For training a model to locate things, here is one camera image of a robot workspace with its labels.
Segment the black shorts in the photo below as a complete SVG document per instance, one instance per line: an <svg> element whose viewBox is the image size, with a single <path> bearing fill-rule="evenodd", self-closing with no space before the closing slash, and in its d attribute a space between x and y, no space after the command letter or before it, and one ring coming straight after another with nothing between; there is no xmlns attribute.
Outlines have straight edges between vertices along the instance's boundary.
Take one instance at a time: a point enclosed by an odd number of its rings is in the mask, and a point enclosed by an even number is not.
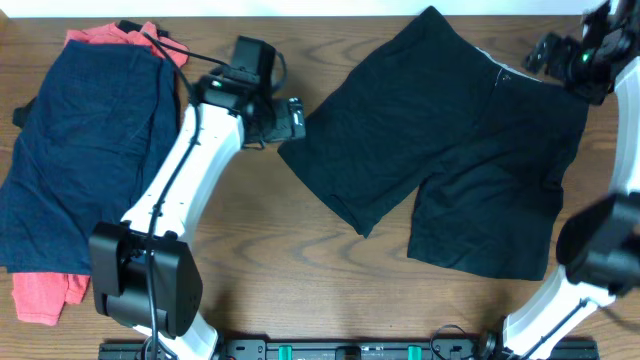
<svg viewBox="0 0 640 360"><path fill-rule="evenodd" d="M537 281L587 114L586 102L500 65L428 8L279 154L360 235L414 195L411 258Z"/></svg>

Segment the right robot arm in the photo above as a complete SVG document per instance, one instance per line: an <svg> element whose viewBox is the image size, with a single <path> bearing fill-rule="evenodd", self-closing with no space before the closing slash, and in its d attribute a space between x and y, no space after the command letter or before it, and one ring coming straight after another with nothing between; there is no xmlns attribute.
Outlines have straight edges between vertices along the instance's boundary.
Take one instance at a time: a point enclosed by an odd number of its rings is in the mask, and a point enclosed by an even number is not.
<svg viewBox="0 0 640 360"><path fill-rule="evenodd" d="M478 359L594 359L594 346L566 335L639 285L639 3L606 1L585 13L582 24L581 40L545 35L523 66L561 81L593 105L616 95L609 193L566 221L557 268L499 331L484 335Z"/></svg>

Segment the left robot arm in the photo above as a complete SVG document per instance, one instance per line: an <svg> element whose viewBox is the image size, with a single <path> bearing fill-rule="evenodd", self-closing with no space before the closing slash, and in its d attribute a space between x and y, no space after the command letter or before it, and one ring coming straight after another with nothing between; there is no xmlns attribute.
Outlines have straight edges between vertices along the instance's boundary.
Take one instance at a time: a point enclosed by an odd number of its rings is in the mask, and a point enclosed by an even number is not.
<svg viewBox="0 0 640 360"><path fill-rule="evenodd" d="M220 176L243 149L304 137L302 102L277 99L283 55L238 37L229 63L186 83L189 105L174 145L149 187L120 222L100 222L89 239L98 313L145 335L104 343L102 359L218 359L222 339L199 311L203 282L192 254L195 230Z"/></svg>

